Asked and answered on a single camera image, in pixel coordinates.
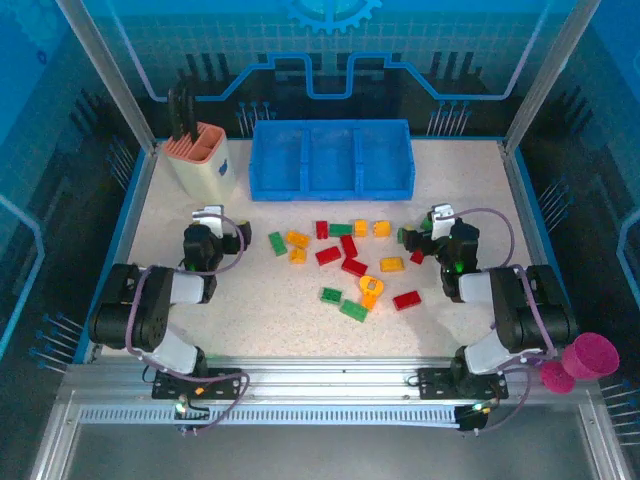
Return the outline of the blue three-compartment bin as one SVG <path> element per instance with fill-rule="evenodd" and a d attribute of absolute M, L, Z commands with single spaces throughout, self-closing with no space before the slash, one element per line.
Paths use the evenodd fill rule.
<path fill-rule="evenodd" d="M 248 167 L 254 201 L 405 201 L 414 193 L 409 124 L 260 120 Z"/>

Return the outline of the beige utensil holder pink rim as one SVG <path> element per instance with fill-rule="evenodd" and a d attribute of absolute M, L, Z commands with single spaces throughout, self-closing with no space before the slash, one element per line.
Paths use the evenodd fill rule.
<path fill-rule="evenodd" d="M 224 204 L 236 186 L 234 165 L 223 128 L 198 122 L 195 142 L 185 134 L 169 139 L 163 153 L 184 191 L 205 205 Z"/>

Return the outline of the small magenta cup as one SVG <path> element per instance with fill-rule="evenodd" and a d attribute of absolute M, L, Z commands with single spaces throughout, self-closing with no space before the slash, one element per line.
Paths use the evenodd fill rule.
<path fill-rule="evenodd" d="M 576 384 L 558 361 L 544 363 L 539 369 L 539 377 L 545 388 L 554 394 L 569 394 Z"/>

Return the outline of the large magenta cup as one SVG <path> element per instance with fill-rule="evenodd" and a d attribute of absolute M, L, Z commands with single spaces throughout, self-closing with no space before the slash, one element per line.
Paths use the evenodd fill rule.
<path fill-rule="evenodd" d="M 615 373 L 620 358 L 607 338 L 586 332 L 566 347 L 561 364 L 570 376 L 578 380 L 597 380 Z"/>

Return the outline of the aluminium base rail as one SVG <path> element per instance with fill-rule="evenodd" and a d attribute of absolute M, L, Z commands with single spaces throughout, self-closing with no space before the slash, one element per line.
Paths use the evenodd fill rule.
<path fill-rule="evenodd" d="M 446 358 L 312 358 L 219 357 L 212 367 L 238 368 L 249 375 L 249 387 L 238 405 L 392 405 L 469 407 L 474 412 L 491 409 L 494 418 L 507 408 L 552 408 L 593 404 L 600 400 L 594 384 L 580 383 L 567 395 L 555 395 L 539 382 L 536 373 L 513 369 L 504 374 L 508 397 L 499 402 L 470 399 L 420 398 L 415 386 L 421 368 L 447 368 Z M 155 400 L 150 384 L 142 379 L 142 364 L 131 357 L 103 357 L 88 365 L 72 365 L 63 378 L 51 411 L 64 426 L 77 426 L 80 411 L 88 406 L 173 406 L 178 414 L 212 407 L 228 414 L 226 400 L 193 400 L 193 409 L 182 409 L 176 400 Z"/>

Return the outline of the aluminium frame post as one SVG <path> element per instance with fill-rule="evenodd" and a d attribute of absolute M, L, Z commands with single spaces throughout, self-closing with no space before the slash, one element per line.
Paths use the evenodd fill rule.
<path fill-rule="evenodd" d="M 507 156 L 513 155 L 521 143 L 601 1 L 576 1 L 504 137 L 503 149 Z"/>
<path fill-rule="evenodd" d="M 157 142 L 111 51 L 82 0 L 55 0 L 140 147 L 156 152 Z"/>

